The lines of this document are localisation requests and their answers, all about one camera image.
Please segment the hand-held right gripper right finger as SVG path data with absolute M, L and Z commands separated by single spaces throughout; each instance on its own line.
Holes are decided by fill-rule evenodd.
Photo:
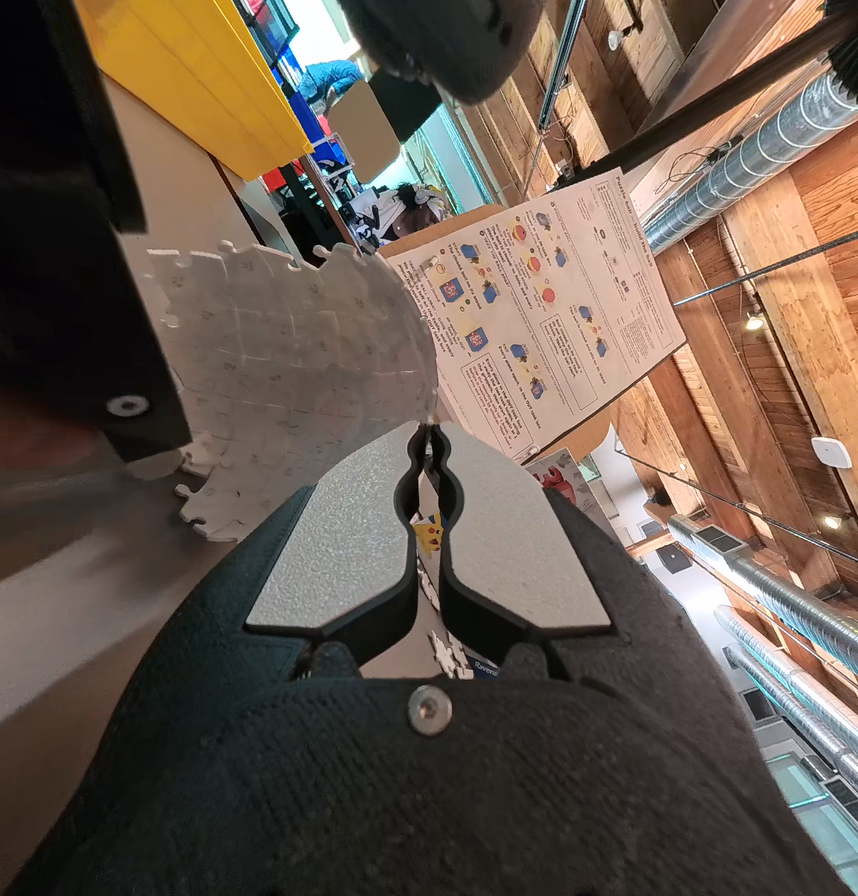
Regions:
M 608 633 L 584 561 L 612 536 L 557 491 L 451 422 L 432 429 L 446 519 L 439 599 L 451 634 L 492 662 L 516 644 Z

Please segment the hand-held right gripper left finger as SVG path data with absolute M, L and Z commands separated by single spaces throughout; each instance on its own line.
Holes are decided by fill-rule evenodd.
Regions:
M 254 633 L 339 642 L 369 662 L 418 612 L 415 534 L 425 424 L 409 421 L 313 487 L 245 621 Z

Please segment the puzzle pieces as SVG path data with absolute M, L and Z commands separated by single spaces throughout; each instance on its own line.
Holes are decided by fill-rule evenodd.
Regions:
M 443 625 L 438 592 L 422 561 L 419 559 L 416 561 L 416 571 L 420 593 L 428 601 L 432 611 L 427 639 L 436 663 L 449 679 L 474 680 L 475 671 L 467 657 L 463 644 L 448 633 Z

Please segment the partly built puzzle ball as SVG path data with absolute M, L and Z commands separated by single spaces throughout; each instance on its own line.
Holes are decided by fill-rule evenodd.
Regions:
M 402 423 L 431 423 L 429 324 L 377 254 L 339 245 L 301 266 L 263 245 L 148 249 L 146 299 L 188 428 L 181 519 L 238 543 L 297 489 Z

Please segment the yellow plastic bin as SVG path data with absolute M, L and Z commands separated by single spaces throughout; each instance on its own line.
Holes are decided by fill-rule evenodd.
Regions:
M 76 1 L 100 69 L 245 181 L 312 144 L 231 1 Z

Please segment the printed instruction sheet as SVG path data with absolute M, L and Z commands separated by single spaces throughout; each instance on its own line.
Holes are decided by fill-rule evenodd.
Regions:
M 620 169 L 390 259 L 462 428 L 522 463 L 684 347 Z

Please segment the blue plastic bin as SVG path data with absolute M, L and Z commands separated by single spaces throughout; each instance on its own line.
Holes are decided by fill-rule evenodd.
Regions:
M 312 146 L 325 140 L 331 135 L 328 130 L 328 122 L 323 116 L 318 116 L 309 106 L 299 91 L 292 91 L 286 97 L 295 118 L 303 129 Z

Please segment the black metal pole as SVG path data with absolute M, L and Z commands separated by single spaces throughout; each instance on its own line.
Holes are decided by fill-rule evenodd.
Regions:
M 694 98 L 662 121 L 637 134 L 601 160 L 570 176 L 561 176 L 554 190 L 620 169 L 623 173 L 642 166 L 675 143 L 691 136 L 741 102 L 763 91 L 805 62 L 848 39 L 858 29 L 858 2 L 827 14 L 816 26 L 804 31 L 779 49 L 747 66 L 731 78 Z

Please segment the silver ventilation duct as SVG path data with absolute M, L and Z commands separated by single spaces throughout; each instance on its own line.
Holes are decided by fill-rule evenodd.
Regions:
M 798 663 L 778 650 L 734 608 L 721 605 L 714 618 L 734 638 L 724 652 L 793 726 L 858 792 L 858 715 Z
M 653 254 L 680 242 L 858 121 L 858 95 L 830 70 L 783 103 L 645 224 Z
M 676 514 L 674 539 L 754 597 L 858 678 L 858 620 L 834 609 L 756 560 L 750 545 L 711 523 Z

